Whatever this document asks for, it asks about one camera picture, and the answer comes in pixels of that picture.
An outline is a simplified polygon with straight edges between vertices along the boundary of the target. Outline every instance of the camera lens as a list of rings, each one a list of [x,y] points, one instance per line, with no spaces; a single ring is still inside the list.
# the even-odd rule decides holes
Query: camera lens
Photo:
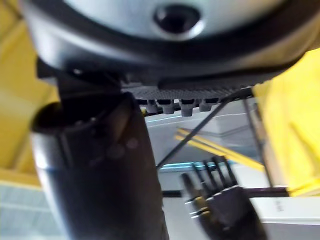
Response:
[[[190,31],[200,20],[200,13],[185,5],[159,7],[154,14],[154,21],[165,32],[183,34]]]

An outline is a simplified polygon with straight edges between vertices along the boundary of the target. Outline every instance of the yellow wall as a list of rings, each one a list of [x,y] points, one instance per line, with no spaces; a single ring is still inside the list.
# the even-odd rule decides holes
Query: yellow wall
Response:
[[[29,124],[55,89],[36,79],[36,54],[16,0],[0,0],[0,182],[38,185]]]

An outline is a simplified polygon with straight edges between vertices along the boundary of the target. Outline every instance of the black bar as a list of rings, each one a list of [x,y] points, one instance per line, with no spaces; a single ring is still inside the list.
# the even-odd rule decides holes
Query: black bar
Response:
[[[286,198],[289,197],[285,187],[244,188],[249,198]],[[164,198],[182,198],[181,190],[162,191]]]
[[[251,118],[251,115],[250,115],[250,110],[249,110],[249,105],[248,105],[248,101],[247,99],[243,99],[243,106],[244,106],[244,109],[245,109],[245,112],[246,112],[246,116],[247,116],[247,119],[248,119],[248,123],[249,123],[249,126],[251,128],[251,131],[252,131],[252,135],[253,135],[253,138],[254,138],[254,143],[255,143],[255,146],[256,146],[256,150],[260,156],[260,159],[261,159],[261,163],[263,164],[264,166],[264,170],[265,170],[265,173],[266,173],[266,177],[268,179],[268,182],[269,182],[269,186],[272,188],[274,186],[273,182],[272,182],[272,179],[271,179],[271,176],[270,176],[270,173],[269,173],[269,170],[267,168],[267,165],[266,165],[266,160],[265,160],[265,156],[264,156],[264,150],[263,150],[263,146],[262,144],[260,143],[260,140],[258,138],[258,135],[257,135],[257,132],[256,132],[256,128],[254,126],[254,123],[252,121],[252,118]]]

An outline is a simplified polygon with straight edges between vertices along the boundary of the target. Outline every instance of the yellow panel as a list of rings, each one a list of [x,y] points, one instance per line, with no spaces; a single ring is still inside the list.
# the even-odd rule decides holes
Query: yellow panel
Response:
[[[0,0],[0,39],[13,28],[17,21],[18,16],[15,12],[3,0]]]
[[[254,87],[268,137],[296,195],[320,193],[320,49]]]
[[[35,175],[19,173],[13,170],[0,169],[0,183],[41,189],[40,182]]]
[[[18,0],[5,0],[17,13],[21,13]]]
[[[51,86],[35,78],[36,54],[24,24],[0,53],[0,167],[13,167],[29,123]]]

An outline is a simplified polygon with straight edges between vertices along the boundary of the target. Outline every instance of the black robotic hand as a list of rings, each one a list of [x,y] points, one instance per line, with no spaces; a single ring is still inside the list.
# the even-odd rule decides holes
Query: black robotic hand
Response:
[[[227,160],[220,158],[227,174],[222,172],[216,158],[212,159],[215,163],[213,171],[207,162],[203,163],[209,183],[193,165],[202,190],[195,188],[187,173],[181,175],[187,199],[185,205],[191,218],[213,240],[266,240],[267,235],[249,197],[238,185]]]

